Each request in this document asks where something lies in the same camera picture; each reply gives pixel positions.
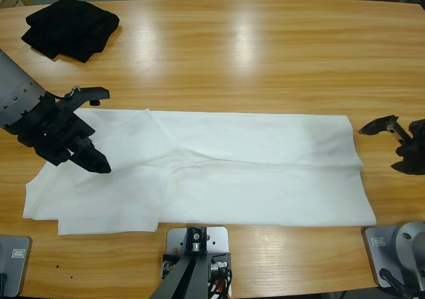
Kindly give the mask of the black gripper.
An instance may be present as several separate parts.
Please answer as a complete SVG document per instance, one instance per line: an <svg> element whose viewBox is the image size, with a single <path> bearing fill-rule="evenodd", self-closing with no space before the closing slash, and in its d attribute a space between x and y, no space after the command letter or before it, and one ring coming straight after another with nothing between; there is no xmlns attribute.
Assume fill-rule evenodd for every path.
<svg viewBox="0 0 425 299"><path fill-rule="evenodd" d="M403 158L391 167L407 175L424 175L424 120L413 121L409 124L409 136L398 124L398 116L390 115L377 118L365 126L359 133L363 135L376 135L379 132L389 131L400 143L396 154Z"/></svg>
<svg viewBox="0 0 425 299"><path fill-rule="evenodd" d="M74 94L59 101L51 94L41 96L32 110L21 115L18 141L54 165L70 160L92 173L110 173L106 156L89 138L94 129L74 113L93 99L91 94Z"/></svg>

